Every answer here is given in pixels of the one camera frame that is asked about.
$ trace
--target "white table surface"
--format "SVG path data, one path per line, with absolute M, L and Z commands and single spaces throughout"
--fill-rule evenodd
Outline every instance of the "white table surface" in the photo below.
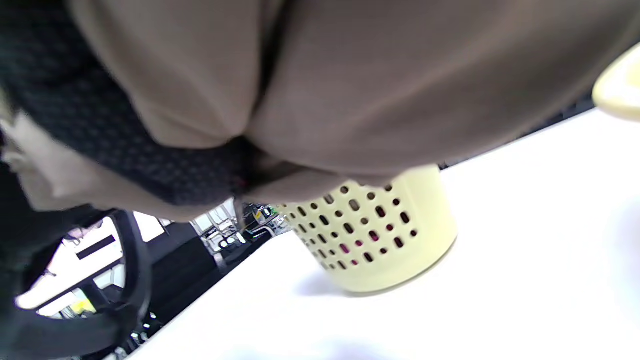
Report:
M 640 359 L 640 124 L 592 111 L 443 172 L 460 235 L 397 290 L 282 235 L 131 360 Z

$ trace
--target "beige object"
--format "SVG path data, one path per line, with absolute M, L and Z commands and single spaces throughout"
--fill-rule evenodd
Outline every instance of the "beige object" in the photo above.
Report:
M 612 116 L 640 121 L 640 44 L 602 73 L 593 87 L 593 101 Z
M 640 35 L 637 0 L 68 3 L 159 143 L 242 134 L 287 168 L 261 169 L 270 202 L 512 140 Z
M 384 189 L 348 181 L 323 198 L 278 209 L 335 283 L 355 293 L 419 275 L 458 233 L 436 166 L 410 170 Z

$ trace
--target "pale yellow container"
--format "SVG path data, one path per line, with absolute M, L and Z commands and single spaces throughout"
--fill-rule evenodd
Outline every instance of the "pale yellow container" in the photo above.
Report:
M 457 236 L 436 166 L 411 170 L 384 189 L 349 181 L 323 198 L 278 210 L 335 283 L 355 293 L 421 274 Z
M 612 116 L 640 121 L 640 44 L 602 73 L 593 87 L 593 102 Z

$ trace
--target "dark dotted fabric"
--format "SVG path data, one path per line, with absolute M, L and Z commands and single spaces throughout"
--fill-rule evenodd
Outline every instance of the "dark dotted fabric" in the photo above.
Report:
M 62 1 L 0 3 L 0 81 L 55 139 L 174 205 L 222 203 L 242 192 L 252 147 L 163 147 L 99 63 Z

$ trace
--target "perforated plastic cup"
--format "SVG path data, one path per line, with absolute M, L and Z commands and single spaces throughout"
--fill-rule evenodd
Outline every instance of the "perforated plastic cup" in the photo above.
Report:
M 384 189 L 349 181 L 323 198 L 278 209 L 335 283 L 354 293 L 414 278 L 457 236 L 436 166 L 410 170 Z

